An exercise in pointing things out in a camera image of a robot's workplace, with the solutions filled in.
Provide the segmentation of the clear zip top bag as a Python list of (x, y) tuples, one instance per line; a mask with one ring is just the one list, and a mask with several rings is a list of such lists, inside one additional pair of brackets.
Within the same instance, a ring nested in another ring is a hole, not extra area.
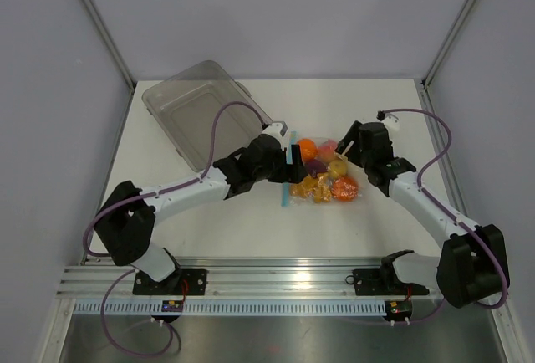
[(297, 184), (282, 184), (282, 207), (350, 204), (363, 196), (363, 175), (336, 151), (337, 141), (293, 131), (289, 144), (299, 147), (306, 176)]

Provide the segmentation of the clear grey plastic container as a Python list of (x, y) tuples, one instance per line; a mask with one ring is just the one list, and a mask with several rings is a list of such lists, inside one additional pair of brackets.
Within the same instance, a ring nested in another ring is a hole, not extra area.
[(273, 120), (220, 64), (205, 60), (142, 95), (146, 109), (193, 171), (248, 146)]

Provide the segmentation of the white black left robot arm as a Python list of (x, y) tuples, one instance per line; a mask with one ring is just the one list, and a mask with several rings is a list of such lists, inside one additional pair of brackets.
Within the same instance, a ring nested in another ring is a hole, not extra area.
[(132, 181), (120, 183), (99, 212), (94, 230), (116, 266), (131, 266), (148, 275), (160, 293), (172, 294), (180, 286), (181, 267), (170, 252), (153, 243), (158, 224), (249, 192), (258, 182), (298, 184), (306, 176), (299, 145), (286, 149), (275, 137), (261, 134), (188, 181), (150, 190)]

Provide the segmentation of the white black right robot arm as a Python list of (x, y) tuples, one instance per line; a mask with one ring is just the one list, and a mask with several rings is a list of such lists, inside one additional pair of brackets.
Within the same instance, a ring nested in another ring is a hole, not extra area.
[(502, 232), (477, 224), (427, 190), (420, 171), (395, 156), (384, 124), (355, 121), (336, 151), (363, 169), (369, 184), (402, 206), (441, 248), (437, 258), (413, 250), (383, 257), (379, 280), (384, 290), (398, 293), (409, 284), (436, 289), (458, 309), (495, 294), (500, 298), (493, 308), (505, 303), (510, 279)]

